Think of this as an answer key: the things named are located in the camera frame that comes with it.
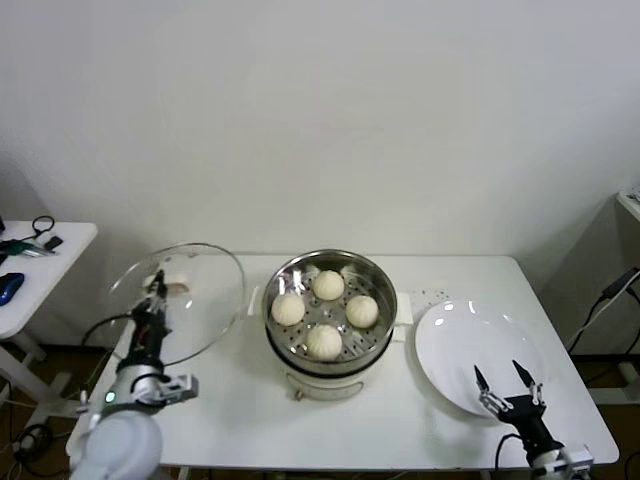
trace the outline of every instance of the white wall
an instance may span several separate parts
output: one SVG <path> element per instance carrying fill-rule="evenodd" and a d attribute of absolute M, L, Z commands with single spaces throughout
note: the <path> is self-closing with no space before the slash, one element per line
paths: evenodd
<path fill-rule="evenodd" d="M 105 283 L 191 239 L 511 254 L 541 290 L 640 182 L 639 16 L 633 0 L 7 0 L 0 159 L 60 219 L 98 224 Z"/>

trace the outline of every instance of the power cord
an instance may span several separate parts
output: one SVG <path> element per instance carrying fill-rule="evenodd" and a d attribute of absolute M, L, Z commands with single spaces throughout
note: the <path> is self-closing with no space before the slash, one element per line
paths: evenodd
<path fill-rule="evenodd" d="M 76 395 L 78 395 L 83 390 L 87 390 L 88 391 L 90 386 L 91 386 L 91 381 L 95 378 L 95 376 L 99 372 L 102 372 L 102 369 L 106 366 L 105 360 L 109 359 L 109 355 L 111 355 L 111 353 L 113 353 L 113 350 L 105 351 L 104 355 L 102 355 L 102 357 L 100 357 L 100 360 L 98 360 L 98 363 L 96 364 L 96 366 L 94 367 L 93 371 L 91 372 L 91 375 L 89 375 L 89 378 L 87 378 L 85 380 L 85 382 L 82 384 L 82 386 L 80 388 L 75 390 L 73 393 L 70 393 L 69 395 L 66 395 L 64 398 L 65 399 L 74 398 Z"/>
<path fill-rule="evenodd" d="M 578 331 L 566 342 L 566 345 L 570 345 L 567 349 L 569 353 L 571 353 L 575 348 L 575 346 L 577 345 L 578 340 L 580 340 L 580 337 L 582 336 L 582 332 L 584 332 L 587 328 L 589 328 L 596 321 L 598 321 L 598 319 L 602 316 L 602 314 L 607 309 L 609 309 L 609 307 L 611 307 L 611 305 L 613 305 L 615 301 L 639 277 L 640 277 L 640 269 L 634 267 L 602 291 L 602 295 L 598 300 L 596 300 L 596 303 L 591 307 L 589 315 L 587 316 L 587 319 L 585 320 L 582 327 L 580 327 Z M 598 312 L 595 315 L 593 315 L 593 312 L 595 311 L 596 307 L 608 298 L 610 299 L 609 302 L 607 302 L 607 304 L 604 307 L 602 307 L 600 310 L 598 310 Z"/>
<path fill-rule="evenodd" d="M 49 222 L 49 224 L 44 228 L 38 228 L 38 222 L 42 222 L 42 221 L 47 221 Z M 34 234 L 24 238 L 20 238 L 18 241 L 24 242 L 25 240 L 35 240 L 38 237 L 40 237 L 43 233 L 50 232 L 51 230 L 53 230 L 53 227 L 55 226 L 55 224 L 56 224 L 56 221 L 51 215 L 40 215 L 39 217 L 34 218 L 33 221 L 31 222 L 31 229 L 33 230 Z"/>
<path fill-rule="evenodd" d="M 636 292 L 631 288 L 627 288 L 627 293 L 636 301 L 636 303 L 638 305 L 640 305 L 640 297 L 638 297 L 638 295 L 636 294 Z M 629 345 L 629 348 L 627 348 L 625 350 L 625 352 L 623 353 L 623 355 L 629 355 L 631 353 L 631 351 L 636 347 L 636 345 L 638 344 L 638 341 L 640 341 L 640 328 L 638 328 L 638 331 L 636 332 L 636 336 L 633 339 L 633 342 L 631 342 L 631 345 Z M 599 378 L 604 377 L 605 375 L 613 372 L 615 369 L 618 368 L 617 364 L 611 365 L 609 368 L 607 368 L 606 370 L 600 372 L 599 374 L 588 378 L 587 380 L 584 381 L 585 385 L 588 385 L 591 382 L 595 382 L 596 380 L 598 380 Z"/>
<path fill-rule="evenodd" d="M 127 319 L 131 318 L 131 314 L 129 312 L 121 313 L 119 315 L 113 315 L 109 318 L 105 318 L 104 320 L 100 320 L 98 323 L 93 325 L 89 330 L 85 332 L 85 334 L 82 336 L 82 340 L 80 341 L 80 346 L 84 347 L 87 341 L 89 340 L 89 338 L 91 337 L 91 335 L 93 334 L 93 332 L 95 332 L 98 328 L 102 327 L 103 325 L 106 325 L 107 323 L 111 323 L 115 320 L 121 320 L 124 318 L 127 318 Z"/>
<path fill-rule="evenodd" d="M 605 296 L 602 295 L 598 300 L 596 300 L 596 303 L 593 304 L 593 306 L 591 307 L 591 310 L 589 310 L 589 315 L 587 315 L 587 318 L 585 319 L 584 323 L 582 324 L 582 327 L 580 327 L 578 332 L 574 335 L 575 336 L 575 340 L 573 341 L 571 346 L 567 349 L 567 351 L 569 353 L 573 352 L 573 349 L 576 348 L 576 345 L 578 344 L 578 342 L 582 338 L 582 334 L 584 333 L 585 328 L 587 328 L 587 326 L 589 325 L 589 322 L 591 321 L 591 317 L 593 316 L 593 312 L 595 312 L 596 308 L 598 308 L 598 305 L 600 305 L 605 300 L 606 300 Z"/>
<path fill-rule="evenodd" d="M 7 382 L 9 387 L 9 400 L 12 400 L 13 397 L 13 385 L 11 382 Z M 67 435 L 67 433 L 62 435 L 54 435 L 51 427 L 48 425 L 36 423 L 30 425 L 25 428 L 25 430 L 18 435 L 17 438 L 14 439 L 13 436 L 13 404 L 8 403 L 9 405 L 9 448 L 12 448 L 13 458 L 16 463 L 14 463 L 11 469 L 7 472 L 5 477 L 7 479 L 11 478 L 14 469 L 16 466 L 18 467 L 18 478 L 24 469 L 26 472 L 30 473 L 34 477 L 39 478 L 52 478 L 57 477 L 62 474 L 68 473 L 68 469 L 62 469 L 57 472 L 52 473 L 42 473 L 34 470 L 30 463 L 34 462 L 38 458 L 44 454 L 44 452 L 51 446 L 53 442 L 55 442 L 59 438 L 63 438 Z"/>
<path fill-rule="evenodd" d="M 522 440 L 522 437 L 515 433 L 508 433 L 500 439 L 500 443 L 498 443 L 498 448 L 496 449 L 496 458 L 493 467 L 494 471 L 496 472 L 500 469 L 500 452 L 502 451 L 502 446 L 504 445 L 504 442 L 506 442 L 510 438 L 517 438 L 519 440 Z"/>

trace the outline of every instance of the table leg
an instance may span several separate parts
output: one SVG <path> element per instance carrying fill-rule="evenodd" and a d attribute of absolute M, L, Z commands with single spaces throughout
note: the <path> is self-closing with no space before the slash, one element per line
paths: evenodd
<path fill-rule="evenodd" d="M 150 480 L 173 480 L 173 477 L 166 473 L 162 467 L 158 467 L 158 470 L 151 475 Z"/>
<path fill-rule="evenodd" d="M 0 375 L 38 403 L 62 401 L 62 397 L 54 389 L 36 377 L 3 347 L 0 347 Z"/>
<path fill-rule="evenodd" d="M 11 341 L 20 347 L 24 353 L 30 353 L 33 358 L 39 362 L 42 362 L 47 357 L 47 354 L 42 350 L 42 348 L 40 348 L 40 345 L 38 345 L 33 338 L 27 335 L 24 330 L 11 337 Z"/>
<path fill-rule="evenodd" d="M 189 467 L 181 467 L 178 473 L 178 480 L 189 480 L 191 478 L 191 469 Z"/>

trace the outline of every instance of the computer mouse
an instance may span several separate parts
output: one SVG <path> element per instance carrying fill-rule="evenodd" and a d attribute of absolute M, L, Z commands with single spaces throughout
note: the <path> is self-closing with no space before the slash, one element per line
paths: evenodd
<path fill-rule="evenodd" d="M 24 273 L 7 273 L 0 277 L 0 307 L 11 301 L 23 282 Z"/>

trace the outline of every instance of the cable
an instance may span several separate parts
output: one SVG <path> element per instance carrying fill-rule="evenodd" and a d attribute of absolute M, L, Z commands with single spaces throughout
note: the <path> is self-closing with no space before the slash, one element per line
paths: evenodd
<path fill-rule="evenodd" d="M 636 301 L 636 303 L 638 305 L 640 305 L 640 297 L 638 297 L 636 292 L 631 287 L 627 288 L 627 293 Z M 635 346 L 638 344 L 638 341 L 640 341 L 640 328 L 636 332 L 636 336 L 633 339 L 633 342 L 631 342 L 631 345 L 629 345 L 629 348 L 627 348 L 624 351 L 623 355 L 629 355 L 631 353 L 631 351 L 635 348 Z M 594 381 L 598 380 L 599 378 L 604 377 L 608 373 L 614 371 L 616 368 L 618 368 L 618 364 L 614 364 L 614 365 L 610 366 L 609 368 L 607 368 L 606 370 L 600 372 L 599 374 L 597 374 L 597 375 L 585 380 L 584 384 L 587 385 L 587 384 L 589 384 L 591 382 L 594 382 Z"/>
<path fill-rule="evenodd" d="M 41 230 L 38 227 L 36 227 L 36 223 L 42 221 L 42 220 L 49 220 L 51 222 L 51 225 L 49 225 L 47 228 Z M 24 238 L 20 238 L 18 239 L 19 242 L 24 242 L 25 240 L 35 240 L 36 238 L 38 238 L 40 235 L 42 235 L 45 232 L 50 232 L 51 230 L 53 230 L 54 225 L 56 224 L 55 219 L 51 216 L 51 215 L 40 215 L 39 217 L 34 218 L 31 221 L 31 228 L 34 231 L 33 235 L 29 235 L 28 237 L 24 237 Z"/>
<path fill-rule="evenodd" d="M 9 400 L 11 400 L 13 398 L 13 385 L 9 381 L 7 385 L 9 386 Z M 13 403 L 9 404 L 9 443 L 13 443 Z"/>
<path fill-rule="evenodd" d="M 87 343 L 87 340 L 89 340 L 89 337 L 91 337 L 91 334 L 95 332 L 98 328 L 102 327 L 103 325 L 106 325 L 107 323 L 113 322 L 114 320 L 121 320 L 123 318 L 131 318 L 131 314 L 129 312 L 121 313 L 119 315 L 113 315 L 112 317 L 105 318 L 104 320 L 100 320 L 98 323 L 93 325 L 89 330 L 85 332 L 85 334 L 82 336 L 82 340 L 80 341 L 80 346 L 84 347 L 84 345 Z"/>
<path fill-rule="evenodd" d="M 7 479 L 7 477 L 9 476 L 9 473 L 11 473 L 11 472 L 13 471 L 13 469 L 14 469 L 14 467 L 15 467 L 15 464 L 16 464 L 16 463 L 17 463 L 17 462 L 13 462 L 13 465 L 11 465 L 11 466 L 9 467 L 9 470 L 7 470 L 6 472 L 4 472 L 4 473 L 2 474 L 2 476 L 0 477 L 0 480 L 6 480 L 6 479 Z"/>
<path fill-rule="evenodd" d="M 20 477 L 22 476 L 22 464 L 18 464 L 18 475 L 16 475 L 16 477 L 13 480 L 19 480 Z"/>
<path fill-rule="evenodd" d="M 79 389 L 77 389 L 76 391 L 74 391 L 73 393 L 70 393 L 69 395 L 67 395 L 65 397 L 65 399 L 70 399 L 75 397 L 78 393 L 80 393 L 85 387 L 88 389 L 89 385 L 91 384 L 91 380 L 94 379 L 94 377 L 96 376 L 96 374 L 100 371 L 100 367 L 103 366 L 103 362 L 105 361 L 105 359 L 108 360 L 109 355 L 111 355 L 111 353 L 113 352 L 113 350 L 107 350 L 106 352 L 104 352 L 104 355 L 102 356 L 102 358 L 100 358 L 100 360 L 98 360 L 98 364 L 95 366 L 95 368 L 93 369 L 93 372 L 91 372 L 91 375 L 89 375 L 89 378 L 87 378 L 87 380 L 85 380 L 84 384 L 82 387 L 80 387 Z"/>
<path fill-rule="evenodd" d="M 517 438 L 518 440 L 522 440 L 522 437 L 516 433 L 508 433 L 504 437 L 500 439 L 500 443 L 498 443 L 498 448 L 496 449 L 496 460 L 494 462 L 494 471 L 498 471 L 500 469 L 500 451 L 502 450 L 502 446 L 504 442 L 509 440 L 510 438 Z"/>
<path fill-rule="evenodd" d="M 580 327 L 580 330 L 578 330 L 578 332 L 577 332 L 577 335 L 574 334 L 576 339 L 573 341 L 571 346 L 567 349 L 568 353 L 571 353 L 573 351 L 573 349 L 576 348 L 576 345 L 578 344 L 578 342 L 582 338 L 582 334 L 584 333 L 584 329 L 587 327 L 587 325 L 589 325 L 589 322 L 591 321 L 591 317 L 593 316 L 593 312 L 598 307 L 598 305 L 600 305 L 605 300 L 606 300 L 606 298 L 603 295 L 598 300 L 596 300 L 596 303 L 593 304 L 593 306 L 591 307 L 591 310 L 589 310 L 589 315 L 587 315 L 587 318 L 585 318 L 584 323 L 582 324 L 582 327 Z"/>
<path fill-rule="evenodd" d="M 7 449 L 12 445 L 13 445 L 13 443 L 8 442 L 4 447 L 0 448 L 0 455 L 2 455 L 4 452 L 6 452 Z"/>
<path fill-rule="evenodd" d="M 18 467 L 18 476 L 15 479 L 11 478 L 11 475 L 13 475 L 13 470 Z M 20 464 L 18 462 L 13 462 L 13 465 L 11 465 L 11 468 L 9 468 L 9 471 L 7 473 L 5 473 L 4 477 L 7 480 L 17 480 L 20 475 L 22 474 L 22 468 L 20 468 Z"/>
<path fill-rule="evenodd" d="M 16 405 L 18 407 L 33 408 L 34 410 L 38 408 L 36 404 L 16 402 L 14 400 L 2 400 L 0 401 L 0 403 L 7 403 L 9 405 Z"/>
<path fill-rule="evenodd" d="M 30 473 L 34 477 L 51 478 L 57 477 L 64 473 L 68 473 L 68 469 L 61 469 L 56 472 L 43 473 L 34 470 L 29 464 L 40 458 L 51 444 L 60 438 L 64 438 L 68 432 L 60 435 L 54 435 L 53 430 L 47 425 L 36 423 L 28 426 L 16 439 L 18 449 L 13 452 L 13 458 L 18 462 L 26 472 Z M 31 438 L 31 443 L 28 448 L 23 447 L 23 440 Z"/>
<path fill-rule="evenodd" d="M 631 480 L 629 476 L 629 466 L 631 465 L 631 460 L 640 455 L 640 451 L 633 452 L 624 462 L 624 480 Z"/>
<path fill-rule="evenodd" d="M 569 351 L 571 351 L 573 349 L 573 347 L 575 347 L 575 343 L 577 343 L 577 339 L 580 336 L 580 334 L 582 332 L 584 332 L 587 328 L 589 328 L 591 325 L 593 325 L 599 318 L 600 316 L 611 306 L 613 305 L 613 303 L 618 299 L 618 297 L 620 297 L 620 295 L 622 295 L 627 288 L 629 288 L 629 286 L 636 281 L 636 279 L 640 277 L 640 271 L 636 272 L 635 275 L 633 275 L 629 281 L 627 281 L 627 283 L 624 285 L 624 287 L 622 287 L 620 289 L 620 291 L 618 293 L 616 293 L 613 298 L 611 300 L 609 300 L 609 302 L 602 307 L 600 310 L 598 310 L 598 313 L 596 313 L 593 318 L 589 321 L 587 321 L 587 323 L 585 323 L 568 341 L 566 344 L 572 344 L 571 347 L 569 348 Z"/>

